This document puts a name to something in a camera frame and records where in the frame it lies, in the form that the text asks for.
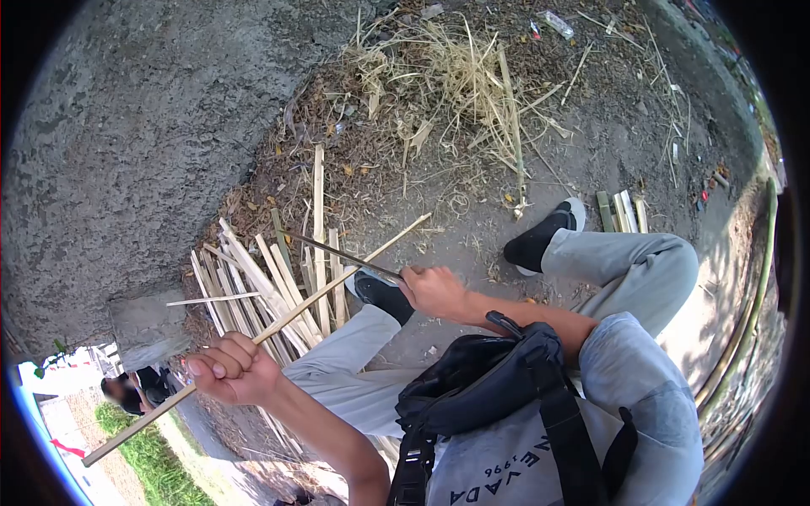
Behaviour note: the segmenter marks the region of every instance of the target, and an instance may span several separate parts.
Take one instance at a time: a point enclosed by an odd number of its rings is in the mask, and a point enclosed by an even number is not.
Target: knife blade
[[[305,242],[306,244],[309,244],[310,246],[314,246],[315,248],[320,248],[320,249],[322,249],[324,251],[328,251],[329,253],[337,255],[337,256],[341,257],[343,260],[347,260],[347,261],[351,262],[352,264],[354,264],[356,266],[368,267],[371,270],[375,270],[375,271],[377,271],[377,272],[379,272],[381,274],[385,274],[386,276],[389,276],[389,277],[391,277],[393,279],[399,279],[401,281],[404,281],[402,276],[400,276],[399,274],[397,274],[397,273],[395,273],[395,272],[393,272],[391,270],[383,269],[382,267],[377,267],[374,264],[370,264],[370,263],[368,263],[366,261],[360,260],[359,258],[355,258],[355,257],[353,257],[352,255],[350,255],[348,253],[344,253],[344,252],[340,251],[339,249],[334,249],[334,248],[331,248],[330,246],[327,246],[326,244],[319,243],[315,239],[310,239],[309,237],[299,236],[295,232],[282,231],[281,233],[287,234],[288,236],[290,236],[290,237],[292,237],[294,239],[301,240],[301,241]]]

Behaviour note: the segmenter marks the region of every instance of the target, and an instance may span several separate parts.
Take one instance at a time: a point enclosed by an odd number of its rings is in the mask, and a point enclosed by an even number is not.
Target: green plant
[[[112,437],[129,427],[137,417],[104,402],[96,407],[96,419],[102,430]],[[151,506],[214,504],[185,472],[156,426],[147,425],[118,449],[140,478],[144,495]]]
[[[57,363],[59,360],[62,360],[62,359],[65,359],[65,362],[67,362],[67,357],[73,356],[76,353],[76,350],[73,350],[73,351],[71,351],[69,353],[67,351],[67,348],[65,347],[65,345],[62,344],[62,342],[60,342],[58,339],[54,339],[53,344],[54,344],[54,346],[56,346],[57,354],[54,355],[53,358],[51,358],[51,360],[49,360],[48,363],[45,364],[45,366],[43,368],[34,369],[34,374],[39,379],[42,379],[42,378],[45,377],[45,370],[47,368],[49,368],[50,366],[54,365],[55,363]]]

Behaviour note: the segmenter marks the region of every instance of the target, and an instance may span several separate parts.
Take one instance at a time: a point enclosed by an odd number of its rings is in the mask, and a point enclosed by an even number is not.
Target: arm
[[[227,404],[260,406],[300,437],[346,479],[351,506],[386,502],[388,467],[369,439],[281,374],[247,336],[227,332],[186,364],[201,392]]]
[[[496,299],[468,291],[447,267],[405,267],[400,274],[405,283],[400,282],[399,288],[411,306],[432,317],[475,325],[499,334],[505,331],[487,321],[486,315],[490,311],[503,313],[520,326],[545,321],[560,337],[565,363],[570,367],[578,366],[582,344],[599,324],[593,318],[565,309]]]
[[[141,397],[141,406],[140,406],[141,411],[143,411],[143,413],[146,414],[149,411],[154,410],[155,407],[151,404],[151,402],[149,402],[147,395],[143,392],[143,389],[141,388],[141,381],[140,378],[138,378],[137,372],[130,372],[130,381],[132,381],[132,384],[135,385],[135,391],[138,392],[138,396]]]

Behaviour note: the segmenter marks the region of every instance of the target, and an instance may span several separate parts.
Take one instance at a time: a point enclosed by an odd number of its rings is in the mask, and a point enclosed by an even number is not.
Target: fist
[[[226,332],[185,365],[197,390],[225,404],[265,405],[281,374],[279,365],[244,334]]]
[[[399,289],[417,311],[436,318],[461,323],[467,289],[447,267],[404,267]]]

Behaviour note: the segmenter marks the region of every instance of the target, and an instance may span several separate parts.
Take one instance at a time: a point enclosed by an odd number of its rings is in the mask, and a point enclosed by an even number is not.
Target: black shoe
[[[350,276],[345,283],[352,295],[364,304],[382,309],[396,318],[400,325],[405,325],[413,314],[414,309],[398,286],[383,281],[365,267]]]
[[[524,276],[543,272],[540,269],[543,253],[561,228],[576,232],[585,229],[585,206],[578,198],[566,198],[543,221],[506,243],[504,258]]]

